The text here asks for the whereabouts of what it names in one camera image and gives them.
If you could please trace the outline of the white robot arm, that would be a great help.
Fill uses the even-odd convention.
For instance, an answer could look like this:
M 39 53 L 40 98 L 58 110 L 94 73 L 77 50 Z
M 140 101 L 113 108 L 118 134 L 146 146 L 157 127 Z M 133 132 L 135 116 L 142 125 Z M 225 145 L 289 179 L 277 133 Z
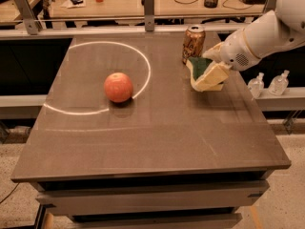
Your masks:
M 214 90 L 225 81 L 230 70 L 245 71 L 275 52 L 286 52 L 305 44 L 305 0 L 276 0 L 269 10 L 247 27 L 202 54 L 211 61 L 207 69 L 193 78 L 191 85 L 198 92 Z

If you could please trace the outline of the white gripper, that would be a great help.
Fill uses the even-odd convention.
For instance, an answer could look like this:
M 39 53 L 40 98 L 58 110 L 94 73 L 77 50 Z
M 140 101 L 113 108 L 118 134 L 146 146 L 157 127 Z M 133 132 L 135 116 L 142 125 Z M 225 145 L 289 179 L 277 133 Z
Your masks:
M 230 75 L 231 66 L 233 70 L 242 72 L 260 61 L 252 52 L 243 30 L 235 31 L 225 41 L 204 51 L 202 57 L 213 62 L 203 74 L 191 81 L 192 87 L 198 92 L 209 91 L 225 81 Z

